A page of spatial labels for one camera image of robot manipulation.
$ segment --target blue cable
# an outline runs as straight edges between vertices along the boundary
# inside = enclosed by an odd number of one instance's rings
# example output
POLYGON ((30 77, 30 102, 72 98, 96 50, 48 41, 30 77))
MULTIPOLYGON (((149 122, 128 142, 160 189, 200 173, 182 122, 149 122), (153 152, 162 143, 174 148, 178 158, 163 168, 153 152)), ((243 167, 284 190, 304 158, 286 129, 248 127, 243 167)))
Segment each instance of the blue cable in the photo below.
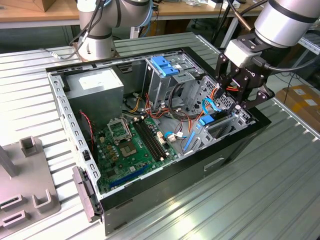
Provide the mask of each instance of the blue cable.
POLYGON ((168 131, 164 134, 164 138, 166 139, 168 137, 169 134, 174 134, 172 131, 168 131))
POLYGON ((141 25, 139 25, 138 27, 142 27, 142 26, 145 26, 147 25, 147 23, 150 23, 150 20, 152 18, 152 12, 153 12, 153 6, 154 6, 154 2, 152 0, 149 0, 150 1, 150 5, 149 5, 149 12, 145 18, 145 20, 143 21, 143 23, 141 25))
POLYGON ((111 0, 108 0, 107 2, 105 2, 103 7, 106 7, 109 3, 111 3, 111 0))
POLYGON ((213 110, 215 110, 217 112, 221 112, 221 109, 217 108, 214 101, 212 101, 210 98, 206 97, 205 99, 202 100, 202 110, 204 111, 205 114, 208 114, 208 111, 206 109, 206 104, 205 104, 206 101, 208 101, 211 104, 213 110))
POLYGON ((168 137, 168 135, 169 134, 173 134, 173 132, 172 131, 168 131, 168 132, 166 132, 165 134, 164 134, 164 138, 166 139, 167 137, 168 137))
POLYGON ((143 34, 142 38, 143 38, 143 37, 148 33, 149 28, 150 28, 150 22, 149 22, 149 24, 148 24, 148 28, 146 29, 146 31, 145 31, 145 33, 143 34))

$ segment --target blue drive bay latch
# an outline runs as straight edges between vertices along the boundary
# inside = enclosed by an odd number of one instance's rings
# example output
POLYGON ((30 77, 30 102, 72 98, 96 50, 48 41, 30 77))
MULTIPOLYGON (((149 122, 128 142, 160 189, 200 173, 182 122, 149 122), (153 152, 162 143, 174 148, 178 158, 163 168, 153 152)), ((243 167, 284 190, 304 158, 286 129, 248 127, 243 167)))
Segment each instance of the blue drive bay latch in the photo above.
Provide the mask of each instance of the blue drive bay latch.
POLYGON ((179 73, 177 69, 171 66, 170 62, 163 56, 154 56, 151 58, 151 63, 162 73, 163 76, 172 76, 179 73))

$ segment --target motherboard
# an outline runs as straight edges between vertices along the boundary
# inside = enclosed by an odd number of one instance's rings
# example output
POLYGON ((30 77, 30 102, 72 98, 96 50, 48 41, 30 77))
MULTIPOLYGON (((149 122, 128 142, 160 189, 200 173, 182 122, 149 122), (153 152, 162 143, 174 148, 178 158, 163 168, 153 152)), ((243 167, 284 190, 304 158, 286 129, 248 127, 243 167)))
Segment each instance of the motherboard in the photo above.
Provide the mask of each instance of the motherboard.
POLYGON ((150 117, 117 119, 96 132, 99 191, 107 193, 178 158, 162 136, 150 117))

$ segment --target metal workbench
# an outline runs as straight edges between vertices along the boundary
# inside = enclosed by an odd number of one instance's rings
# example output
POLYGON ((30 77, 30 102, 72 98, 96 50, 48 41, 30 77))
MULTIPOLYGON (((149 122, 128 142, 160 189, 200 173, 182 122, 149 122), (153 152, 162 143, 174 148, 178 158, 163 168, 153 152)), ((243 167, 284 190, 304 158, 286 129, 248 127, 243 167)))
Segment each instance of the metal workbench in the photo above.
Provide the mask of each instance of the metal workbench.
MULTIPOLYGON (((319 27, 312 27, 311 30, 320 31, 319 27)), ((314 33, 308 33, 300 39, 299 44, 304 46, 307 50, 318 55, 320 53, 320 36, 314 33)))
MULTIPOLYGON (((115 45, 121 56, 189 46, 213 67, 218 56, 193 33, 120 40, 115 45)), ((55 51, 68 55, 73 50, 60 47, 55 51)), ((105 239, 100 222, 88 223, 73 183, 75 162, 44 70, 78 62, 76 56, 59 61, 41 50, 0 55, 0 144, 38 136, 61 203, 60 212, 8 240, 105 239)), ((236 161, 128 223, 109 239, 317 239, 320 141, 280 104, 270 100, 258 107, 272 124, 236 161)))

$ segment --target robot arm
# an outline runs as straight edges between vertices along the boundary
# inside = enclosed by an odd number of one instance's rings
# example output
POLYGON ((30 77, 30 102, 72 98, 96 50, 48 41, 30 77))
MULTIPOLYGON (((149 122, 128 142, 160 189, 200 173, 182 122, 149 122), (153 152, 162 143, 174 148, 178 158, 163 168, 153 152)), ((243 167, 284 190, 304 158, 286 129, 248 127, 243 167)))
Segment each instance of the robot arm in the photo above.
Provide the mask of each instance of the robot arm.
POLYGON ((152 17, 152 0, 78 0, 80 28, 83 30, 91 21, 97 5, 99 7, 79 54, 86 60, 107 59, 114 56, 115 46, 112 28, 140 27, 152 17))
POLYGON ((231 40, 219 55, 215 77, 221 88, 215 97, 234 82, 238 91, 233 95, 244 109, 273 98, 275 94, 266 86, 272 72, 267 66, 278 65, 319 16, 319 0, 269 0, 254 23, 254 32, 231 40), (226 74, 229 61, 231 71, 226 74), (256 99, 248 100, 255 88, 256 99))

